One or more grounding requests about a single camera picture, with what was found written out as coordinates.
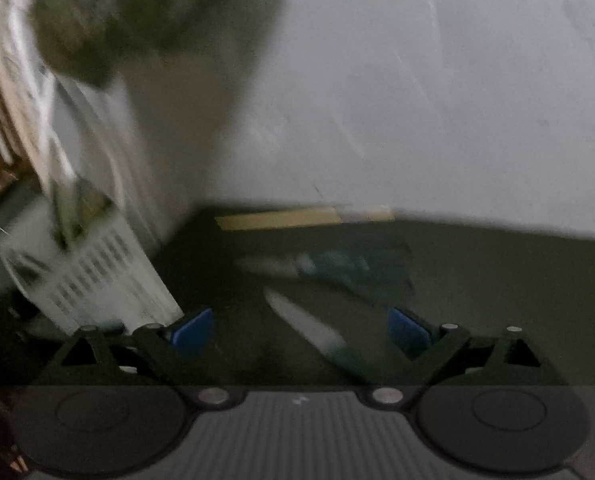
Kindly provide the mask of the white perforated utensil basket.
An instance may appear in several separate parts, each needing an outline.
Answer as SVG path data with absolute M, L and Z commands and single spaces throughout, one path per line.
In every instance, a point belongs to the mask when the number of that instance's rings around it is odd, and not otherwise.
M 23 296 L 61 332 L 168 326 L 182 317 L 138 237 L 86 180 L 55 183 L 0 236 L 0 258 Z

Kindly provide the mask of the brown wooden door frame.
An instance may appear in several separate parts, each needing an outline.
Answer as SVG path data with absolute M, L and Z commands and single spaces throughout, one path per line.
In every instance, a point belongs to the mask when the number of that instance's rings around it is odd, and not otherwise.
M 0 196 L 41 167 L 38 81 L 12 0 L 0 0 Z

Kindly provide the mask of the green handled kitchen knife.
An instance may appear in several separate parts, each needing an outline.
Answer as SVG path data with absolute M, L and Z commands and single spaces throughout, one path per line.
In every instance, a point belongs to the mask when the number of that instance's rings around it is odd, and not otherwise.
M 271 288 L 264 289 L 274 314 L 311 345 L 323 359 L 367 382 L 387 382 L 407 372 L 409 361 L 393 344 L 378 339 L 375 347 L 355 347 L 338 330 Z

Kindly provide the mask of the plastic bag of leaves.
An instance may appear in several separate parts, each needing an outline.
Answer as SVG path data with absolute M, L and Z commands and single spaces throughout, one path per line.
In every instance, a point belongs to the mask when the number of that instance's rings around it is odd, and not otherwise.
M 232 30 L 252 55 L 285 0 L 30 0 L 27 16 L 53 73 L 104 88 L 144 54 L 206 46 Z

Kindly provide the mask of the purple banded bamboo chopstick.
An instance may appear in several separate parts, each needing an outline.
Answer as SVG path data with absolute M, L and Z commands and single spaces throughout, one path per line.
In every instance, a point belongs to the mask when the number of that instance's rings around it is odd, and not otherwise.
M 343 226 L 343 224 L 395 220 L 395 211 L 385 205 L 369 206 L 363 209 L 351 205 L 309 206 L 218 214 L 215 217 L 217 226 L 227 232 L 302 229 L 314 226 Z

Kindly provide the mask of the dark green scissors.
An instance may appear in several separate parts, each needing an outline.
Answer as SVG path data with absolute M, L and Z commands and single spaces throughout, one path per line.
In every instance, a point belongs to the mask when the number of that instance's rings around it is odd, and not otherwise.
M 235 259 L 234 263 L 246 273 L 321 282 L 358 294 L 370 286 L 399 286 L 412 292 L 410 261 L 410 248 L 401 243 L 313 249 L 279 256 L 247 256 Z

